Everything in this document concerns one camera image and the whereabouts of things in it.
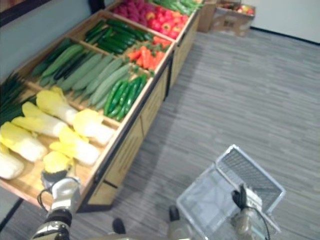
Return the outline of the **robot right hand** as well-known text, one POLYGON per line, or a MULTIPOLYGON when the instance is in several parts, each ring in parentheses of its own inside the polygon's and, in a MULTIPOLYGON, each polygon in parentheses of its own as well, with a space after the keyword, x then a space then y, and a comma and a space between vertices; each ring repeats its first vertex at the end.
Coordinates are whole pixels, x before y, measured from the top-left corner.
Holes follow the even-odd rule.
POLYGON ((244 208, 262 210, 262 199, 245 183, 239 186, 239 190, 232 192, 232 199, 241 210, 244 208))

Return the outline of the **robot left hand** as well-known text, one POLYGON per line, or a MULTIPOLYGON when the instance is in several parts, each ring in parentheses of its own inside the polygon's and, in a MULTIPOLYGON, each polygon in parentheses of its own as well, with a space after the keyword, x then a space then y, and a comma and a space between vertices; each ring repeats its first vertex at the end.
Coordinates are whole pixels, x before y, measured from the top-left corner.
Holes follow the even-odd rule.
POLYGON ((67 170, 49 173, 45 170, 41 172, 41 182, 45 189, 50 188, 54 183, 64 179, 68 174, 67 170))

